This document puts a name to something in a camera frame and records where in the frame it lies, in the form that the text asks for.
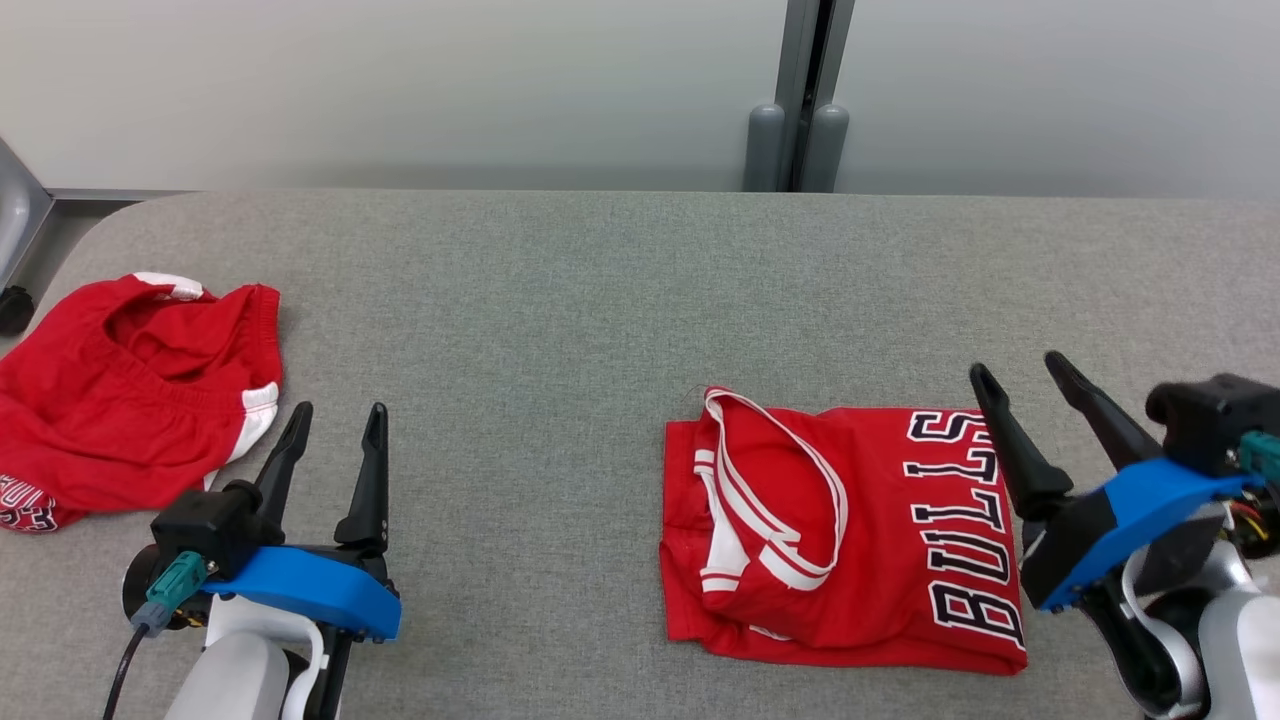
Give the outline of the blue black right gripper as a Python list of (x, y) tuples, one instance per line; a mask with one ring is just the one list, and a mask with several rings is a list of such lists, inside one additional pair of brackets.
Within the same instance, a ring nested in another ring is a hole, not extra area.
[(1119, 473), (1068, 502), (1073, 480), (1025, 433), (991, 370), (983, 363), (972, 365), (972, 388), (1014, 512), (1024, 521), (1044, 521), (1020, 566), (1021, 588), (1039, 611), (1074, 605), (1135, 551), (1203, 506), (1265, 487), (1253, 474), (1207, 477), (1161, 457), (1162, 446), (1064, 354), (1048, 351), (1044, 366)]

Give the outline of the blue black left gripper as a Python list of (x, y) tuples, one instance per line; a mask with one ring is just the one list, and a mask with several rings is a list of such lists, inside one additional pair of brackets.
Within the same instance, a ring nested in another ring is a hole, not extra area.
[(384, 557), (389, 541), (389, 415), (375, 402), (361, 437), (362, 462), (348, 514), (334, 532), (337, 547), (279, 546), (296, 464), (307, 448), (314, 405), (300, 402), (255, 482), (260, 550), (230, 582), (209, 584), (204, 646), (238, 633), (275, 650), (310, 644), (311, 656), (288, 679), (284, 701), (340, 701), (355, 644), (393, 642), (403, 603)]

